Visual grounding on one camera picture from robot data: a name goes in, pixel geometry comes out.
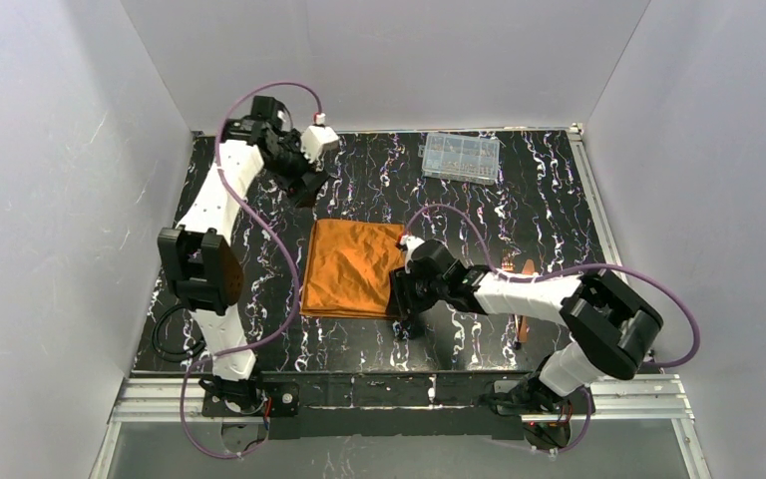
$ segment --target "black cable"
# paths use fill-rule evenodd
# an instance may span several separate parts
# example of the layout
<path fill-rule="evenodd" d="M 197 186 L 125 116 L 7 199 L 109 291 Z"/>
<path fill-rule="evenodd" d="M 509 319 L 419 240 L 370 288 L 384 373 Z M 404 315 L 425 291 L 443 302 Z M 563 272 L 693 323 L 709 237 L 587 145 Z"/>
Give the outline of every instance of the black cable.
<path fill-rule="evenodd" d="M 260 443 L 260 442 L 262 442 L 262 441 L 263 441 L 263 439 L 254 439 L 254 440 L 252 440 L 251 442 L 249 442 L 249 443 L 248 443 L 248 445 L 247 445 L 247 446 L 245 446 L 245 448 L 244 448 L 244 449 L 242 449 L 242 452 L 245 452 L 245 451 L 247 451 L 247 450 L 248 450 L 248 448 L 250 448 L 250 446 L 252 446 L 252 445 L 254 445 L 254 444 L 258 444 L 258 443 Z"/>
<path fill-rule="evenodd" d="M 186 307 L 182 304 L 175 304 L 169 309 L 163 311 L 163 314 L 160 315 L 160 319 L 157 320 L 157 322 L 154 324 L 154 328 L 151 330 L 151 348 L 163 361 L 181 362 L 191 357 L 198 356 L 206 348 L 206 341 L 203 340 L 203 334 L 195 342 L 194 346 L 189 349 L 172 351 L 164 349 L 160 345 L 160 329 L 163 328 L 163 325 L 166 323 L 166 321 L 172 317 L 172 314 L 180 311 L 181 309 L 186 309 Z"/>

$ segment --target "black bracket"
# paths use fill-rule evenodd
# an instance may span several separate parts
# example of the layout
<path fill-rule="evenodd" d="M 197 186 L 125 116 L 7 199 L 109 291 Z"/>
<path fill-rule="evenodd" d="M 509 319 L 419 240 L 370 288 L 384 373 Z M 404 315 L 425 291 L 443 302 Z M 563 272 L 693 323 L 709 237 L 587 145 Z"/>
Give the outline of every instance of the black bracket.
<path fill-rule="evenodd" d="M 242 411 L 251 410 L 262 402 L 257 397 L 256 383 L 252 380 L 228 381 L 208 375 L 199 379 L 198 385 L 206 392 L 204 402 L 217 398 L 219 401 L 232 402 Z"/>
<path fill-rule="evenodd" d="M 197 233 L 184 226 L 163 228 L 157 247 L 169 291 L 188 310 L 224 315 L 239 300 L 242 268 L 230 245 L 214 229 Z"/>

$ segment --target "black marble surface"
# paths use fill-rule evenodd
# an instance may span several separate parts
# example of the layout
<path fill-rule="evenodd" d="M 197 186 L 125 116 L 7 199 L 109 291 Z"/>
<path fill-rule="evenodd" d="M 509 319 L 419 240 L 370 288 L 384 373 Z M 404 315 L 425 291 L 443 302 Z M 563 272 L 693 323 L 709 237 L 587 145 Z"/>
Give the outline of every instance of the black marble surface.
<path fill-rule="evenodd" d="M 562 131 L 479 132 L 501 141 L 501 177 L 495 186 L 446 182 L 421 176 L 419 146 L 424 133 L 346 134 L 340 149 L 325 159 L 338 177 L 321 192 L 312 210 L 289 206 L 284 194 L 261 174 L 248 191 L 249 203 L 264 214 L 293 252 L 303 273 L 307 244 L 317 219 L 342 218 L 405 224 L 421 207 L 452 205 L 464 212 L 487 240 L 497 264 L 521 271 L 531 258 L 547 272 L 581 262 L 603 260 L 591 213 Z M 187 182 L 176 220 L 190 207 L 212 160 L 212 138 L 195 140 Z M 418 221 L 411 233 L 442 240 L 451 252 L 482 263 L 475 234 L 453 214 L 437 211 Z M 240 217 L 232 236 L 249 288 L 239 301 L 248 341 L 278 328 L 288 313 L 291 285 L 288 266 L 274 242 L 266 240 L 251 219 Z M 149 334 L 162 311 L 176 299 L 157 279 L 135 373 L 181 373 L 188 365 L 160 360 Z M 399 339 L 395 323 L 374 319 L 303 316 L 257 351 L 264 371 L 437 371 L 530 370 L 547 354 L 568 344 L 568 330 L 530 318 L 528 341 L 513 349 L 515 328 L 508 316 L 478 316 L 437 304 L 421 318 L 408 339 Z M 199 337 L 185 314 L 173 317 L 161 333 L 169 348 L 190 346 Z"/>

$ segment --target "wire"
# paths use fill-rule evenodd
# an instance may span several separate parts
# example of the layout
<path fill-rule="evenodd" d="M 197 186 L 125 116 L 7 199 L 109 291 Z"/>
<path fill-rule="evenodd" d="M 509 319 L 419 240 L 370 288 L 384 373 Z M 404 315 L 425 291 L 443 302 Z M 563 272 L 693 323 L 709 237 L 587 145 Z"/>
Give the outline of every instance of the wire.
<path fill-rule="evenodd" d="M 321 112 L 321 99 L 318 98 L 318 95 L 311 88 L 297 82 L 274 82 L 274 83 L 269 83 L 261 87 L 258 87 L 254 89 L 252 92 L 248 93 L 247 95 L 233 102 L 233 105 L 230 107 L 229 110 L 227 110 L 227 114 L 224 115 L 224 118 L 221 120 L 221 123 L 218 125 L 218 129 L 216 130 L 217 133 L 215 136 L 215 165 L 217 166 L 217 169 L 218 169 L 218 177 L 221 180 L 221 184 L 224 185 L 224 188 L 227 190 L 227 193 L 234 200 L 236 200 L 237 203 L 239 203 L 239 207 L 245 212 L 245 214 L 250 216 L 251 219 L 254 220 L 254 222 L 257 223 L 274 240 L 274 242 L 277 244 L 277 248 L 280 249 L 280 253 L 286 259 L 286 262 L 289 265 L 289 272 L 292 275 L 292 308 L 289 311 L 289 315 L 286 317 L 286 320 L 283 321 L 283 323 L 275 332 L 251 344 L 246 344 L 244 346 L 238 346 L 238 347 L 232 347 L 224 351 L 219 351 L 215 353 L 212 357 L 201 359 L 198 361 L 193 361 L 192 364 L 190 364 L 190 367 L 188 367 L 187 371 L 184 373 L 184 384 L 181 386 L 181 401 L 180 401 L 181 425 L 184 427 L 184 434 L 187 436 L 187 438 L 195 447 L 195 449 L 202 452 L 203 454 L 206 454 L 209 457 L 213 457 L 216 459 L 236 459 L 238 457 L 246 456 L 256 451 L 257 449 L 259 449 L 259 447 L 262 445 L 264 441 L 254 445 L 252 448 L 248 450 L 245 450 L 239 453 L 230 453 L 230 454 L 213 452 L 205 448 L 203 445 L 201 445 L 197 441 L 197 439 L 195 439 L 195 437 L 192 435 L 192 431 L 190 430 L 190 427 L 187 424 L 187 413 L 186 413 L 186 410 L 184 409 L 184 403 L 187 397 L 187 384 L 190 381 L 190 376 L 192 376 L 192 373 L 195 370 L 212 364 L 214 359 L 219 359 L 221 357 L 227 356 L 228 354 L 234 354 L 236 352 L 256 349 L 260 346 L 263 346 L 264 344 L 271 342 L 272 340 L 276 339 L 278 336 L 283 334 L 283 332 L 289 327 L 289 324 L 298 316 L 298 311 L 300 310 L 300 289 L 301 289 L 300 279 L 299 279 L 298 268 L 297 268 L 297 265 L 295 264 L 294 259 L 292 259 L 292 255 L 289 253 L 289 250 L 286 248 L 286 244 L 284 244 L 283 241 L 280 240 L 280 238 L 277 236 L 274 230 L 268 225 L 268 223 L 266 223 L 265 220 L 245 202 L 242 196 L 240 196 L 239 193 L 237 193 L 236 190 L 234 190 L 233 187 L 230 185 L 230 183 L 227 181 L 227 178 L 224 175 L 224 168 L 221 166 L 221 151 L 219 150 L 221 146 L 221 132 L 224 131 L 224 125 L 227 123 L 227 120 L 230 118 L 233 112 L 239 107 L 239 105 L 246 102 L 249 98 L 251 98 L 252 96 L 256 95 L 257 93 L 263 90 L 266 90 L 271 87 L 281 86 L 281 85 L 298 87 L 309 92 L 315 99 L 315 104 L 316 104 L 316 108 L 318 109 L 318 113 Z"/>
<path fill-rule="evenodd" d="M 588 390 L 585 389 L 585 387 L 582 387 L 582 386 L 579 388 L 579 391 L 582 393 L 583 396 L 585 396 L 585 421 L 582 424 L 582 429 L 579 431 L 579 434 L 574 438 L 573 441 L 571 441 L 571 443 L 568 446 L 554 449 L 554 450 L 557 451 L 557 453 L 568 452 L 568 451 L 574 449 L 575 447 L 577 447 L 577 445 L 585 437 L 585 434 L 588 432 L 588 426 L 591 424 L 591 414 L 592 414 L 592 411 L 591 411 L 591 402 L 592 402 L 591 394 L 589 394 Z M 552 451 L 544 451 L 542 449 L 534 449 L 533 447 L 519 446 L 517 444 L 510 444 L 508 442 L 495 441 L 495 440 L 489 439 L 489 438 L 483 438 L 483 440 L 486 441 L 486 442 L 491 442 L 492 444 L 495 444 L 495 445 L 498 445 L 498 446 L 508 447 L 510 449 L 518 449 L 520 451 L 532 452 L 532 451 L 536 450 L 536 451 L 544 452 L 546 454 L 551 454 L 552 453 Z"/>
<path fill-rule="evenodd" d="M 571 444 L 561 449 L 558 449 L 557 452 L 568 452 L 574 449 L 579 444 L 579 442 L 582 441 L 582 438 L 588 432 L 588 425 L 591 423 L 591 413 L 592 413 L 591 394 L 588 393 L 588 390 L 585 389 L 585 387 L 581 387 L 579 391 L 582 392 L 583 396 L 585 396 L 585 422 L 582 424 L 582 429 L 579 431 L 579 434 L 574 438 L 573 441 L 571 441 Z"/>
<path fill-rule="evenodd" d="M 196 341 L 195 344 L 188 349 L 172 351 L 172 350 L 163 348 L 163 346 L 161 345 L 160 330 L 163 328 L 163 325 L 169 320 L 170 317 L 172 317 L 172 314 L 180 311 L 181 309 L 186 309 L 186 308 L 187 307 L 182 304 L 175 304 L 174 306 L 166 309 L 165 311 L 163 311 L 163 314 L 160 315 L 160 319 L 157 320 L 157 322 L 154 324 L 154 328 L 152 328 L 151 330 L 151 348 L 154 350 L 157 356 L 163 361 L 166 361 L 166 362 L 185 361 L 191 357 L 198 356 L 206 347 L 206 341 L 203 340 L 203 334 L 198 339 L 198 341 Z"/>
<path fill-rule="evenodd" d="M 268 398 L 268 405 L 265 406 L 265 412 L 262 414 L 262 425 L 268 431 L 268 414 L 271 413 L 271 398 Z"/>
<path fill-rule="evenodd" d="M 696 354 L 697 351 L 700 349 L 700 326 L 697 324 L 697 319 L 694 317 L 694 314 L 691 312 L 691 310 L 688 308 L 688 305 L 680 299 L 675 292 L 673 292 L 670 288 L 665 286 L 664 284 L 660 283 L 659 281 L 653 279 L 650 276 L 647 276 L 646 274 L 643 274 L 641 272 L 638 272 L 634 269 L 630 269 L 626 266 L 621 266 L 618 264 L 606 264 L 602 262 L 596 262 L 591 264 L 579 264 L 577 266 L 572 266 L 566 269 L 561 269 L 559 271 L 554 271 L 549 274 L 545 274 L 544 276 L 522 276 L 522 275 L 516 275 L 516 274 L 509 274 L 505 271 L 499 270 L 493 263 L 492 259 L 489 256 L 489 247 L 486 245 L 486 242 L 483 240 L 483 238 L 480 236 L 480 231 L 477 229 L 477 226 L 474 225 L 474 222 L 471 221 L 471 219 L 466 215 L 465 213 L 457 210 L 454 207 L 448 206 L 448 205 L 440 205 L 440 204 L 432 204 L 427 205 L 421 210 L 419 210 L 411 219 L 409 222 L 407 222 L 406 226 L 404 227 L 404 235 L 407 235 L 409 233 L 409 228 L 412 225 L 412 223 L 415 222 L 415 220 L 420 216 L 423 212 L 435 209 L 435 208 L 443 208 L 446 210 L 450 210 L 457 215 L 461 216 L 465 222 L 468 224 L 468 226 L 474 231 L 474 233 L 477 235 L 477 241 L 480 243 L 480 248 L 483 250 L 483 254 L 486 257 L 486 264 L 489 265 L 489 267 L 498 275 L 501 277 L 504 277 L 508 279 L 510 282 L 518 282 L 518 283 L 527 283 L 527 282 L 541 282 L 541 281 L 547 281 L 548 279 L 553 279 L 555 277 L 560 276 L 567 276 L 571 274 L 577 274 L 579 272 L 584 271 L 591 271 L 591 270 L 600 270 L 600 269 L 611 269 L 614 271 L 623 272 L 624 274 L 630 275 L 632 277 L 635 277 L 637 279 L 641 279 L 642 281 L 646 282 L 647 284 L 650 284 L 651 286 L 655 287 L 656 289 L 660 290 L 663 294 L 668 296 L 668 298 L 676 304 L 676 306 L 679 308 L 680 311 L 685 315 L 685 318 L 688 320 L 689 326 L 691 326 L 691 336 L 692 336 L 692 342 L 691 342 L 691 348 L 688 350 L 688 352 L 680 357 L 679 359 L 674 359 L 672 361 L 665 361 L 665 362 L 657 362 L 657 361 L 651 361 L 651 362 L 645 362 L 645 364 L 653 367 L 677 367 L 685 364 L 686 362 L 690 361 Z"/>
<path fill-rule="evenodd" d="M 247 450 L 248 450 L 248 448 L 249 448 L 250 446 L 254 445 L 254 444 L 260 444 L 260 443 L 262 443 L 262 441 L 264 441 L 264 440 L 265 440 L 265 438 L 262 438 L 262 439 L 254 439 L 254 440 L 252 440 L 251 442 L 249 442 L 249 443 L 248 443 L 248 445 L 247 445 L 247 446 L 245 446 L 245 448 L 244 448 L 244 449 L 242 449 L 242 452 L 244 452 L 244 451 L 247 451 Z"/>

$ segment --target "white panel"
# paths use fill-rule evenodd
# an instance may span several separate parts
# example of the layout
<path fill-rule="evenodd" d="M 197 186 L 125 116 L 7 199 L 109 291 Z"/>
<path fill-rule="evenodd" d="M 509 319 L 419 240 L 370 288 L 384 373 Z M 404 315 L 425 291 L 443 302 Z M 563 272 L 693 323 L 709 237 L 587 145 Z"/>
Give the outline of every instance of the white panel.
<path fill-rule="evenodd" d="M 337 129 L 588 118 L 648 0 L 124 0 L 189 126 L 275 80 Z M 275 91 L 310 118 L 305 94 Z"/>
<path fill-rule="evenodd" d="M 653 1 L 585 139 L 625 262 L 697 314 L 677 372 L 711 472 L 766 477 L 766 2 Z M 690 334 L 666 311 L 668 359 Z"/>
<path fill-rule="evenodd" d="M 118 1 L 0 0 L 0 478 L 89 474 L 190 148 Z"/>

